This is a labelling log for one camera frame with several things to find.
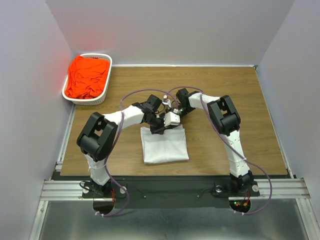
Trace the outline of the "white t shirt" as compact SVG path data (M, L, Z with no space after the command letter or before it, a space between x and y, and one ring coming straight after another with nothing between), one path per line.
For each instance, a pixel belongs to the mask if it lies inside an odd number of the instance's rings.
M152 134L147 127L140 128L143 163L148 165L188 161L186 133L180 124L163 134Z

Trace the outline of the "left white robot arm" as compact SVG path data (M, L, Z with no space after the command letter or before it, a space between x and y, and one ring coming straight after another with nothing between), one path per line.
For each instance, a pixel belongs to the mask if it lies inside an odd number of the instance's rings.
M135 102L129 107L109 114L94 112L80 132L76 144L88 161L91 183L81 183L85 193L106 197L111 191L111 177L107 174L107 160L121 131L127 127L146 123L150 133L163 135L165 130L165 113L159 113L163 105L166 112L172 110L172 101L167 96L161 100L151 94L144 102Z

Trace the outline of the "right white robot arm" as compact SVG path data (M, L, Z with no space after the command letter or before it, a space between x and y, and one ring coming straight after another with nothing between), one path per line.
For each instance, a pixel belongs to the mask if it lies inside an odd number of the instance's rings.
M204 110L213 129L223 141L229 160L229 190L235 195L258 192L257 182L247 164L240 140L241 118L231 97L209 96L199 91L188 92L186 88L178 90L176 97L182 116L194 109Z

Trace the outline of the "white plastic laundry basket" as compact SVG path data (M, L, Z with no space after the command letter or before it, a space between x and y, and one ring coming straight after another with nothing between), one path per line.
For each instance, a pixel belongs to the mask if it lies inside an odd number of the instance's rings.
M76 56L68 67L62 96L76 105L95 106L103 103L112 63L112 58L102 53Z

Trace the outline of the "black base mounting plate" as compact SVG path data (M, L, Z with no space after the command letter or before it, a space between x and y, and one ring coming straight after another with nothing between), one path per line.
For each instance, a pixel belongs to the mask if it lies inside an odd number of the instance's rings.
M77 179L78 185L90 184L89 179ZM81 197L91 201L93 209L102 214L126 209L177 209L177 208L229 208L239 209L249 204L257 192L233 193L229 176L123 176L111 183L111 192L105 197L85 193Z

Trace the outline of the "orange t shirt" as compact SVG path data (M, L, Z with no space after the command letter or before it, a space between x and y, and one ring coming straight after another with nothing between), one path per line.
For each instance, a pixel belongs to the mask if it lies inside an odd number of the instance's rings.
M71 99L89 100L102 95L111 62L99 57L78 55L68 67L64 94Z

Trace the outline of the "aluminium frame rail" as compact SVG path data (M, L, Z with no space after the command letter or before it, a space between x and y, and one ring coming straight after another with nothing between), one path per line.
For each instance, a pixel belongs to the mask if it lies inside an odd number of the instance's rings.
M58 157L54 166L54 174L60 173L62 169L75 113L76 106L72 104L62 143L58 152ZM31 240L40 239L49 202L81 201L81 195L82 190L78 185L77 180L53 180L52 178L50 178L49 180L45 180L42 185L40 199L29 238Z

